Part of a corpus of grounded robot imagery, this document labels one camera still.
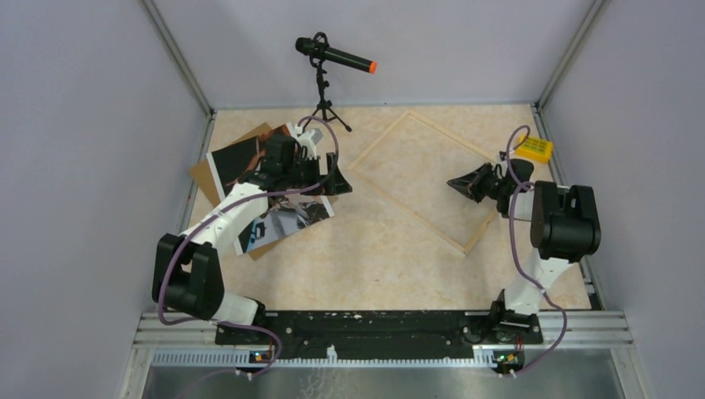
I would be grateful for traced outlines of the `light wooden picture frame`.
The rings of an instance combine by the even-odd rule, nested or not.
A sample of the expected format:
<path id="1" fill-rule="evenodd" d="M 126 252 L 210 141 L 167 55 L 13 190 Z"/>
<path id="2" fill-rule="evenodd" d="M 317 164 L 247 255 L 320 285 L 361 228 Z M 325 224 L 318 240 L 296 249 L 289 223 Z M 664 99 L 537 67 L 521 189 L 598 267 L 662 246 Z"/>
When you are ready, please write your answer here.
<path id="1" fill-rule="evenodd" d="M 348 169 L 419 225 L 467 254 L 496 212 L 488 204 L 468 200 L 447 182 L 491 160 L 486 150 L 416 111 L 406 111 Z"/>

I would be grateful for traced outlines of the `printed photo sheet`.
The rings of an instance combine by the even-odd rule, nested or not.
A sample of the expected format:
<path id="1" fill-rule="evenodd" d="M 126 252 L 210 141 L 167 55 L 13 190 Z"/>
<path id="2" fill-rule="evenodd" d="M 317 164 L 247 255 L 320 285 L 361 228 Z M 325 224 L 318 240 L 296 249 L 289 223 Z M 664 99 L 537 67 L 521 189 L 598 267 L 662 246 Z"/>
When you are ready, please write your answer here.
<path id="1" fill-rule="evenodd" d="M 276 128 L 262 124 L 240 140 L 210 152 L 207 161 L 218 198 L 223 200 L 239 178 L 256 167 L 269 137 L 290 136 L 292 130 L 293 126 L 289 123 Z M 326 197 L 287 195 L 270 198 L 268 211 L 255 218 L 239 233 L 234 242 L 235 252 L 238 255 L 249 254 L 254 258 L 257 251 L 333 216 L 333 207 Z"/>

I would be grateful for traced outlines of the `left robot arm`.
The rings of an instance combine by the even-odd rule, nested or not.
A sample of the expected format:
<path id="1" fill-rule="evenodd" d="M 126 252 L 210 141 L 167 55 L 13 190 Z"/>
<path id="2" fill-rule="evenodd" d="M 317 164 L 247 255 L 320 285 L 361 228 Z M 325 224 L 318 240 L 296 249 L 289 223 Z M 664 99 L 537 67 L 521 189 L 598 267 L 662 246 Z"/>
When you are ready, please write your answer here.
<path id="1" fill-rule="evenodd" d="M 338 171 L 338 153 L 326 154 L 328 172 L 320 171 L 319 129 L 272 135 L 252 170 L 199 223 L 180 234 L 165 234 L 156 248 L 152 298 L 192 318 L 233 323 L 246 343 L 257 343 L 267 327 L 258 301 L 224 288 L 220 256 L 270 208 L 270 198 L 285 195 L 340 195 L 351 185 Z"/>

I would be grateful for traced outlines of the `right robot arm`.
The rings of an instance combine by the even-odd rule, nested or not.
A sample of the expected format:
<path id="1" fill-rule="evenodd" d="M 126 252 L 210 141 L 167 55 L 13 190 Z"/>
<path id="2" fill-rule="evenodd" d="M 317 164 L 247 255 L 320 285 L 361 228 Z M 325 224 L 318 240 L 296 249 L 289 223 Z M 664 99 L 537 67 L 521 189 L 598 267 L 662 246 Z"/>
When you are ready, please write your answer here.
<path id="1" fill-rule="evenodd" d="M 489 198 L 509 222 L 510 249 L 518 278 L 492 303 L 487 330 L 497 342 L 537 331 L 540 303 L 555 280 L 584 256 L 594 254 L 601 228 L 589 186 L 531 181 L 533 164 L 513 159 L 485 163 L 447 185 L 467 199 Z"/>

